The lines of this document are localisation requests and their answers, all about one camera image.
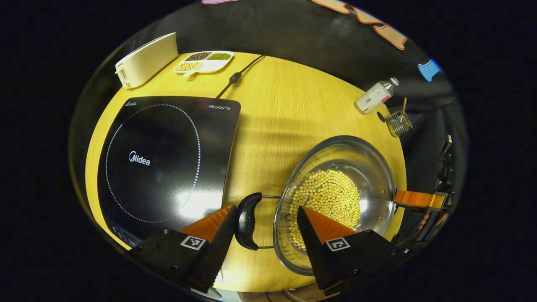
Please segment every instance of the midea logo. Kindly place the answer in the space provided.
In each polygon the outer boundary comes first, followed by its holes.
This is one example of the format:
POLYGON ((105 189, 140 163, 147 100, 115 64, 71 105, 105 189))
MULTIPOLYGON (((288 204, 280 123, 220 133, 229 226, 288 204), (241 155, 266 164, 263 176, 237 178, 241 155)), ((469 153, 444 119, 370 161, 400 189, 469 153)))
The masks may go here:
POLYGON ((149 160, 144 159, 143 156, 138 156, 134 150, 129 153, 129 160, 149 166, 149 160))

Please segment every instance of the white bottle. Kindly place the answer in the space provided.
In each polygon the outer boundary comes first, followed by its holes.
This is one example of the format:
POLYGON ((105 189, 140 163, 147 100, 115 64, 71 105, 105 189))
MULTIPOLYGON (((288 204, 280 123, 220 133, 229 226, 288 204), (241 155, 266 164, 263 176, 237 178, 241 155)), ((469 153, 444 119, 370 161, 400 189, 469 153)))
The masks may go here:
POLYGON ((354 102, 354 107, 361 114, 370 113, 394 95, 394 85, 399 86, 399 81, 394 77, 390 78, 389 82, 379 81, 354 102))

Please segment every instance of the stainless steel bowl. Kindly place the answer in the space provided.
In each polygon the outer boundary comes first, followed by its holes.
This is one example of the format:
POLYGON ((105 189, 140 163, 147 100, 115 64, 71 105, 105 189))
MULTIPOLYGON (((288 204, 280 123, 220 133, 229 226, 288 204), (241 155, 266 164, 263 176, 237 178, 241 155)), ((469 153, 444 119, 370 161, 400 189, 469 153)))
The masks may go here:
POLYGON ((313 276, 305 251, 295 248, 289 238, 289 205, 294 191, 317 170, 339 170, 356 185, 360 193, 361 217, 355 231, 372 229, 384 235, 395 212, 395 182, 390 167, 380 152, 367 141, 349 135, 334 136, 315 146, 296 166, 283 191, 274 217, 274 249, 289 270, 313 276))

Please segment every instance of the white tray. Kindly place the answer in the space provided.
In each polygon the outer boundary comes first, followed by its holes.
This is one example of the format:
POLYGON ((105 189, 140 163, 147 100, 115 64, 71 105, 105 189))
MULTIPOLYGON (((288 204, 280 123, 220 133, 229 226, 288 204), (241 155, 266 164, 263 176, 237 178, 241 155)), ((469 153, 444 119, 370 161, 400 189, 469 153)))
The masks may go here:
POLYGON ((231 59, 233 59, 233 53, 227 52, 227 51, 204 51, 204 52, 193 53, 192 55, 198 54, 198 53, 205 53, 205 52, 210 53, 208 56, 205 57, 205 59, 187 61, 186 59, 188 59, 191 56, 189 55, 185 60, 182 60, 179 64, 177 64, 173 68, 173 72, 178 73, 178 74, 183 74, 183 76, 185 77, 189 77, 194 73, 201 73, 201 74, 213 73, 215 71, 222 69, 224 66, 227 65, 229 61, 231 61, 231 59), (208 60, 208 58, 210 58, 213 54, 229 54, 231 55, 231 57, 229 57, 229 59, 227 60, 208 60), (177 68, 185 62, 187 63, 199 62, 199 64, 192 70, 177 70, 177 68))

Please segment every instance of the round table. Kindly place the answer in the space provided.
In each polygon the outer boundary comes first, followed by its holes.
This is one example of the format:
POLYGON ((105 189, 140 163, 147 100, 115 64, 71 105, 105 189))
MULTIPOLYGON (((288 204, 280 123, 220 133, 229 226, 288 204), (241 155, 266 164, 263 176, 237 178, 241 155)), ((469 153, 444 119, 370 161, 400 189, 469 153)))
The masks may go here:
MULTIPOLYGON (((86 188, 97 223, 125 249, 130 249, 108 230, 100 212, 97 195, 99 154, 114 117, 125 101, 142 96, 216 97, 230 76, 242 70, 258 55, 235 53, 226 67, 212 74, 190 78, 173 72, 190 54, 181 54, 144 85, 121 88, 112 98, 94 130, 86 161, 86 188)), ((266 56, 243 72, 221 98, 236 100, 241 112, 226 178, 222 207, 238 205, 247 195, 262 192, 279 196, 291 172, 316 144, 335 135, 354 135, 376 147, 388 162, 398 189, 405 190, 407 178, 399 138, 390 135, 383 104, 362 116, 353 102, 364 92, 322 71, 266 56)), ((276 199, 261 201, 255 209, 254 241, 271 246, 276 199)), ((391 222, 387 240, 397 234, 404 209, 391 222)), ((233 238, 222 265, 223 281, 214 287, 239 292, 270 292, 293 289, 315 282, 314 277, 286 269, 273 249, 248 250, 233 238)))

